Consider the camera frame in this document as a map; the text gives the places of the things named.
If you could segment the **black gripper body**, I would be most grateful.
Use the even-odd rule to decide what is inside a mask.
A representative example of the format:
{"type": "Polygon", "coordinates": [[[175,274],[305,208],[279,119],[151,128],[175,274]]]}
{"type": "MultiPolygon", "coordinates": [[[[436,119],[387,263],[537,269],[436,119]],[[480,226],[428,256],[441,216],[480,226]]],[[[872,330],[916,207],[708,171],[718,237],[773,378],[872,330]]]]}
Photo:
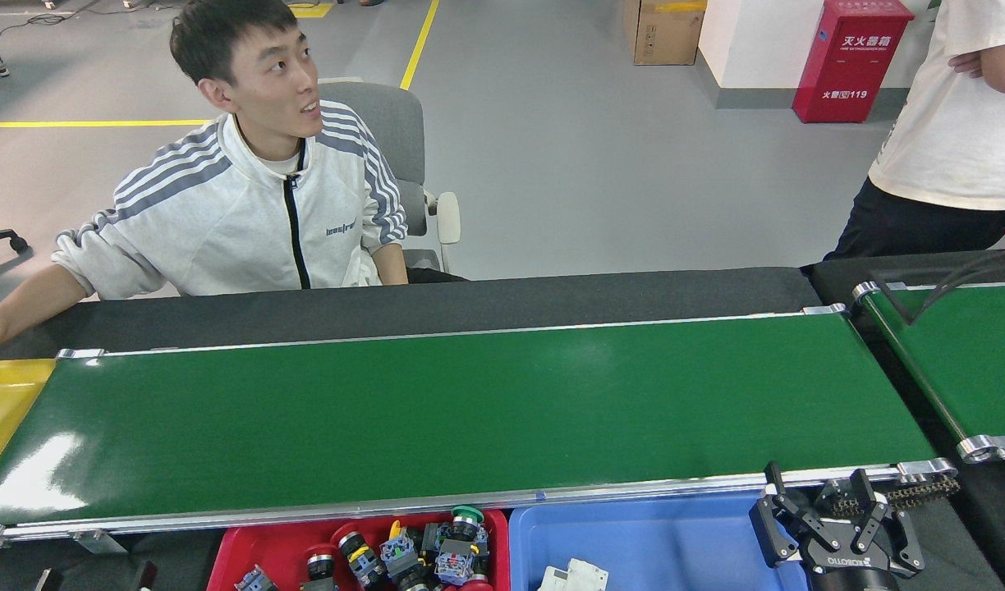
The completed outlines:
{"type": "Polygon", "coordinates": [[[829,549],[817,538],[802,536],[802,567],[810,590],[897,590],[889,571],[890,558],[878,539],[858,552],[855,532],[841,532],[839,550],[829,549]]]}

